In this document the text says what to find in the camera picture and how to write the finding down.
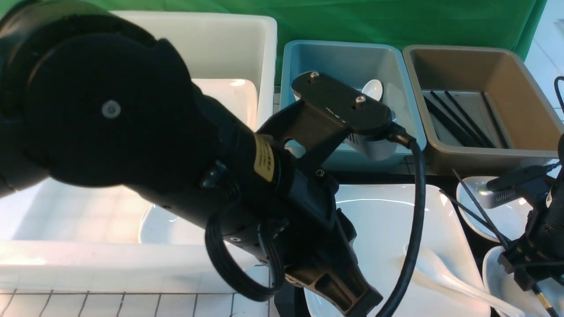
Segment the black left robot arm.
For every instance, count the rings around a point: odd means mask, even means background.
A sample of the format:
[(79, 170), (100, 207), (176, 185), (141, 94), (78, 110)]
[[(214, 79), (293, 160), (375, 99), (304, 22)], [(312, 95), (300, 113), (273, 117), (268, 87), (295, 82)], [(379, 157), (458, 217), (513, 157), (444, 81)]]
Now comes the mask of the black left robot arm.
[(319, 74), (300, 102), (252, 131), (192, 81), (166, 39), (78, 0), (24, 0), (1, 18), (1, 129), (13, 152), (59, 182), (125, 185), (204, 229), (211, 264), (238, 293), (266, 301), (287, 278), (365, 317), (383, 299), (363, 277), (337, 183), (319, 177), (338, 128), (294, 157), (316, 106), (355, 99)]

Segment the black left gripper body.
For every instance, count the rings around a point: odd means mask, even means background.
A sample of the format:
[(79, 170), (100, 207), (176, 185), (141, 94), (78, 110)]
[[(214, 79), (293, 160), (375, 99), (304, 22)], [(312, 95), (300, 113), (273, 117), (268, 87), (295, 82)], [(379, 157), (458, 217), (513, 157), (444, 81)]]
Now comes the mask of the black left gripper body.
[(284, 299), (287, 285), (326, 299), (345, 317), (364, 317), (383, 299), (360, 272), (351, 244), (356, 231), (338, 209), (338, 183), (324, 170), (261, 170), (272, 195), (260, 239), (273, 285), (266, 301)]

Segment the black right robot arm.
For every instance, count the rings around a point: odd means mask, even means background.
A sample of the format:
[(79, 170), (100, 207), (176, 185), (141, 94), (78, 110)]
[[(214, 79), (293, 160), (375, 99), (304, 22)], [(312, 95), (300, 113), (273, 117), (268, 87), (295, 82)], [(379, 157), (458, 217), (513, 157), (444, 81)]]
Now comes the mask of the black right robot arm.
[(513, 185), (516, 193), (532, 207), (524, 233), (508, 243), (498, 263), (522, 291), (532, 290), (546, 279), (563, 284), (564, 260), (564, 185), (563, 170), (555, 179), (546, 175), (532, 178), (534, 167), (518, 172)]

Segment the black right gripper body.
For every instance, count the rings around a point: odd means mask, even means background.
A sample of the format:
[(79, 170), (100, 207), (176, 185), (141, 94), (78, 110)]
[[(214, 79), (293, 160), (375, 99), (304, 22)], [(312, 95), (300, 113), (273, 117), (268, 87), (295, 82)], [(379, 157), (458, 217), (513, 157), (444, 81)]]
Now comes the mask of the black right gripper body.
[(545, 280), (563, 285), (564, 245), (562, 237), (546, 234), (530, 236), (523, 234), (509, 243), (499, 256), (498, 263), (522, 291), (532, 290)]

